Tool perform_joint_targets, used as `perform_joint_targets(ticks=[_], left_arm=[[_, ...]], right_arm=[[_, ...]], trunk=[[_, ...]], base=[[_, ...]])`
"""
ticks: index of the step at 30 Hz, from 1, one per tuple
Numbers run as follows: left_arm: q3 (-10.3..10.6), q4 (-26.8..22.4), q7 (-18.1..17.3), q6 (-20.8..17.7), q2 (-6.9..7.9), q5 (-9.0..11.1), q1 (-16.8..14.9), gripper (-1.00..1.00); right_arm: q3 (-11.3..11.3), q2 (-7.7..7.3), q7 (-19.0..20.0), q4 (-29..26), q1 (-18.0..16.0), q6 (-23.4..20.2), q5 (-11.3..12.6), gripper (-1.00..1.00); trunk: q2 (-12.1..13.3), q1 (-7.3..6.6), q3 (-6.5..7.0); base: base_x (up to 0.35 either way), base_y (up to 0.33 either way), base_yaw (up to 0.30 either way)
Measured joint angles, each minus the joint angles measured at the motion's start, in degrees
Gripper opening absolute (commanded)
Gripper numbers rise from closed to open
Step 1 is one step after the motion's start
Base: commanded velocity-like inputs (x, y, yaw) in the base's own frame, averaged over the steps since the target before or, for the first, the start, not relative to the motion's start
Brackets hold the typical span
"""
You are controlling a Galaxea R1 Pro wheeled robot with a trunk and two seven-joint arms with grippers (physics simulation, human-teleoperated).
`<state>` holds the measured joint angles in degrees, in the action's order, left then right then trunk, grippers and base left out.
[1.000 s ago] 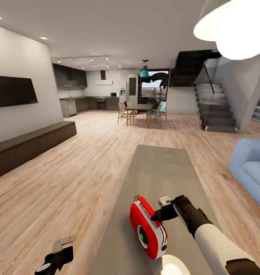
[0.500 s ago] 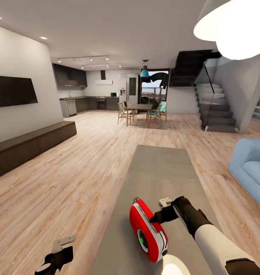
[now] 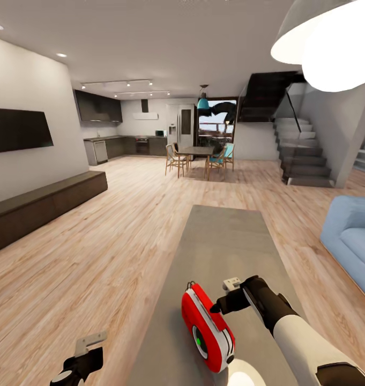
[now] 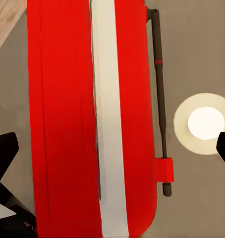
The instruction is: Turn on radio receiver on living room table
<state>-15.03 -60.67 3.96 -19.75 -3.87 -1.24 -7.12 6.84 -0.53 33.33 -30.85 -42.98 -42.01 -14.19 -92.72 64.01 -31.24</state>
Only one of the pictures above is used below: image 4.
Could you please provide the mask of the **radio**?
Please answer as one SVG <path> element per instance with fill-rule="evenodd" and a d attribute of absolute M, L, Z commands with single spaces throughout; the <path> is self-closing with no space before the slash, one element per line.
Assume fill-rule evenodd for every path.
<path fill-rule="evenodd" d="M 27 0 L 38 238 L 138 238 L 172 196 L 160 18 L 144 0 Z M 163 157 L 155 158 L 151 19 Z"/>

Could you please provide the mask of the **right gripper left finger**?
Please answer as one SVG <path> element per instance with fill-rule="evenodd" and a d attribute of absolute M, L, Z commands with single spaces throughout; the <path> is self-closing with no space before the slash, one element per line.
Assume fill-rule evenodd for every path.
<path fill-rule="evenodd" d="M 14 132 L 0 135 L 0 180 L 18 151 L 18 141 Z"/>

